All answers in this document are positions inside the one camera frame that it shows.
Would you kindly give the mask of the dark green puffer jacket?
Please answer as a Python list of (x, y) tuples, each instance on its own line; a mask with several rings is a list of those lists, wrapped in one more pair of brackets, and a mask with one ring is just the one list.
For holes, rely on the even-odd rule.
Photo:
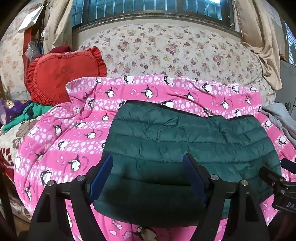
[(111, 154), (113, 167), (94, 209), (134, 225), (198, 223), (204, 204), (183, 168), (186, 153), (225, 181), (247, 180), (261, 202), (272, 190), (259, 169), (281, 172), (271, 139), (252, 115), (200, 117), (136, 100), (118, 110), (103, 151)]

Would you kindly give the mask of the grey garment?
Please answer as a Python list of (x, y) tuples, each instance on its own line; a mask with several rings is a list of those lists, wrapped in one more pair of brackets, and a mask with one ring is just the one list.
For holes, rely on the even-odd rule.
[(288, 140), (295, 147), (295, 120), (291, 118), (286, 107), (282, 103), (273, 103), (263, 106), (261, 112), (268, 116), (270, 121), (285, 134)]

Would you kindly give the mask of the pink penguin blanket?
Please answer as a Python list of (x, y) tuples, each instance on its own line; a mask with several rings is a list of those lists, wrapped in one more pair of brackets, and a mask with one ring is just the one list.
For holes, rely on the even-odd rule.
[(111, 123), (127, 100), (154, 102), (203, 117), (251, 114), (266, 130), (278, 156), (295, 160), (291, 142), (260, 113), (256, 86), (146, 75), (83, 77), (69, 82), (66, 89), (70, 101), (51, 108), (34, 125), (15, 159), (16, 189), (29, 213), (50, 180), (72, 181), (97, 164)]

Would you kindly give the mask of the green cloth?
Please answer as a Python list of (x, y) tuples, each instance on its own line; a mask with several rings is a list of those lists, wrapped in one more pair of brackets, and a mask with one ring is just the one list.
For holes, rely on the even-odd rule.
[(6, 133), (17, 124), (22, 123), (23, 121), (26, 121), (26, 120), (34, 119), (42, 114), (45, 114), (51, 108), (52, 107), (50, 105), (43, 106), (39, 103), (32, 101), (32, 103), (23, 110), (23, 113), (15, 117), (10, 123), (6, 125), (1, 124), (3, 125), (2, 130), (4, 133)]

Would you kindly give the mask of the purple cloth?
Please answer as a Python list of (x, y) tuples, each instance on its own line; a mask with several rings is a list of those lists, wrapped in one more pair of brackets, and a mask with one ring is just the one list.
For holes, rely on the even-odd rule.
[(32, 103), (31, 100), (3, 100), (1, 99), (1, 124), (10, 123), (15, 117)]

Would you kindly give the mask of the beige curtain right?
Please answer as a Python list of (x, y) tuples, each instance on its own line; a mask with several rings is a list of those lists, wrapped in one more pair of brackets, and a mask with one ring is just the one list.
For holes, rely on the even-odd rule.
[(282, 89), (280, 50), (263, 1), (236, 1), (242, 44), (260, 61), (263, 78), (274, 90)]

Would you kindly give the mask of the beige curtain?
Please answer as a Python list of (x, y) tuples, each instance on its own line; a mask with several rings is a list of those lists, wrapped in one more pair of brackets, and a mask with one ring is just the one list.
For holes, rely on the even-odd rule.
[(263, 78), (274, 90), (282, 89), (280, 50), (263, 1), (236, 1), (242, 44), (260, 61)]
[(74, 0), (49, 1), (42, 32), (44, 53), (59, 46), (72, 47), (71, 11)]

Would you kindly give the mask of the red heart ruffled pillow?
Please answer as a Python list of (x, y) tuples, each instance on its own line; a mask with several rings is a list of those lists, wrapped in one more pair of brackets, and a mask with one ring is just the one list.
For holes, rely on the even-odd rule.
[(82, 51), (52, 52), (36, 58), (26, 72), (25, 86), (31, 100), (55, 106), (69, 102), (66, 84), (81, 77), (106, 77), (107, 67), (101, 51), (92, 47)]

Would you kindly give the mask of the floral quilt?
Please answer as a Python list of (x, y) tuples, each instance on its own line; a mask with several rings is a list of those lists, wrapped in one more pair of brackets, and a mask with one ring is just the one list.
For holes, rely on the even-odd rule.
[(163, 74), (191, 80), (256, 87), (263, 104), (276, 92), (263, 78), (259, 59), (240, 42), (198, 27), (130, 24), (94, 34), (80, 50), (97, 47), (109, 77)]

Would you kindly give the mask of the window with bars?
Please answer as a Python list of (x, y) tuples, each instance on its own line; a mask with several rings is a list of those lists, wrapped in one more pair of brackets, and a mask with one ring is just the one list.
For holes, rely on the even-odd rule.
[(109, 16), (141, 11), (162, 11), (208, 17), (225, 27), (234, 28), (232, 1), (204, 0), (93, 0), (74, 1), (71, 11), (72, 26), (87, 24)]

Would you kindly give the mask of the beige curtain left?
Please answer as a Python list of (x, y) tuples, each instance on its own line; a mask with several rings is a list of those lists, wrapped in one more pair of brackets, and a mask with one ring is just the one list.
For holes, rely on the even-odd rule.
[(74, 0), (49, 1), (42, 32), (44, 53), (59, 46), (72, 47), (71, 11)]

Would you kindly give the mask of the white plastic bag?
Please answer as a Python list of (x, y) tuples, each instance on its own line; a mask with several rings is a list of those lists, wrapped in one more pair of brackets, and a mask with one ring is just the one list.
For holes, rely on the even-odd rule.
[(23, 22), (21, 23), (20, 27), (18, 28), (18, 33), (22, 33), (28, 28), (35, 25), (43, 9), (44, 9), (44, 5), (41, 5), (39, 8), (27, 14)]

